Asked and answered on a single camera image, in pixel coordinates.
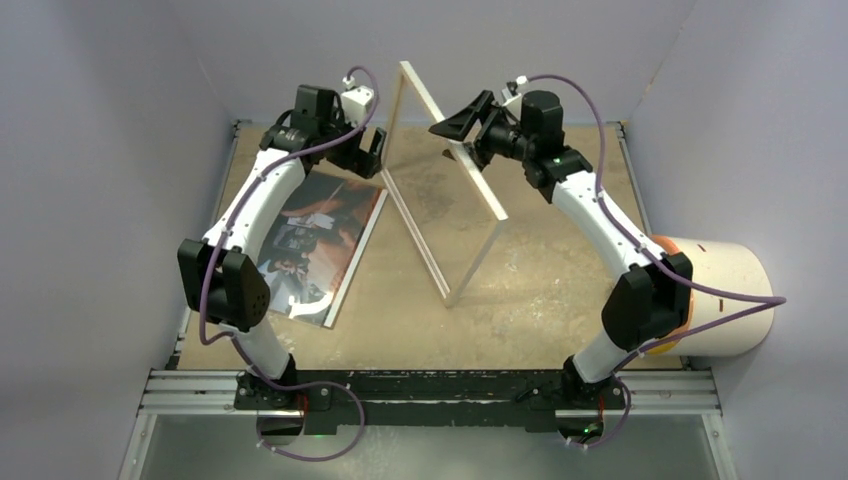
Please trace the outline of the wooden picture frame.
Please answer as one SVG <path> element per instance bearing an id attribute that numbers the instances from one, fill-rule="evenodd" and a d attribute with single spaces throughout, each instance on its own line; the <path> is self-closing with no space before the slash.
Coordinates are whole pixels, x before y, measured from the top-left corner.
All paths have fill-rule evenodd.
<path id="1" fill-rule="evenodd" d="M 509 216 L 465 144 L 428 132 L 445 118 L 408 60 L 398 63 L 382 178 L 447 308 L 454 307 Z M 442 156 L 452 148 L 458 162 Z"/>

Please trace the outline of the glossy photo print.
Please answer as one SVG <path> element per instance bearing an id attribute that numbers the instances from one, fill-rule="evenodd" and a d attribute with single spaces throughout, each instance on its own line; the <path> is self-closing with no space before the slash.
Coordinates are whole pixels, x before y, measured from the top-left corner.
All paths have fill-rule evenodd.
<path id="1" fill-rule="evenodd" d="M 309 174 L 274 217 L 259 253 L 269 309 L 333 327 L 386 197 L 363 180 Z"/>

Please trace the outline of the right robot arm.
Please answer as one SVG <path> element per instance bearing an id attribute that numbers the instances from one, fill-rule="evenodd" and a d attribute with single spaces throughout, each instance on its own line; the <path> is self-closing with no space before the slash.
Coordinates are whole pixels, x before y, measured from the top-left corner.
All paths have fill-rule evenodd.
<path id="1" fill-rule="evenodd" d="M 518 161 L 528 184 L 568 216 L 590 240 L 615 278 L 601 310 L 601 332 L 564 364 L 561 392 L 576 407 L 596 399 L 611 377 L 639 347 L 682 326 L 693 266 L 683 253 L 669 253 L 648 238 L 598 188 L 598 173 L 585 156 L 567 145 L 559 97 L 544 90 L 518 94 L 498 104 L 482 91 L 456 114 L 430 126 L 430 133 L 467 145 L 484 168 L 496 156 Z"/>

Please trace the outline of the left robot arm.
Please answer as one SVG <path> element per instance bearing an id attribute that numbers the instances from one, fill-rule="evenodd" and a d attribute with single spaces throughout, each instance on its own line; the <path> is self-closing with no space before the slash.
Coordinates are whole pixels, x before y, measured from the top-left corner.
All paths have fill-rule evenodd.
<path id="1" fill-rule="evenodd" d="M 299 86 L 294 107 L 263 133 L 252 170 L 222 216 L 201 239 L 185 239 L 177 249 L 202 344 L 230 340 L 248 373 L 263 378 L 259 395 L 272 408 L 292 405 L 298 382 L 293 355 L 267 318 L 271 293 L 259 271 L 262 243 L 284 203 L 321 161 L 364 179 L 380 171 L 384 130 L 368 148 L 361 146 L 379 99 L 376 87 L 352 78 L 342 91 Z"/>

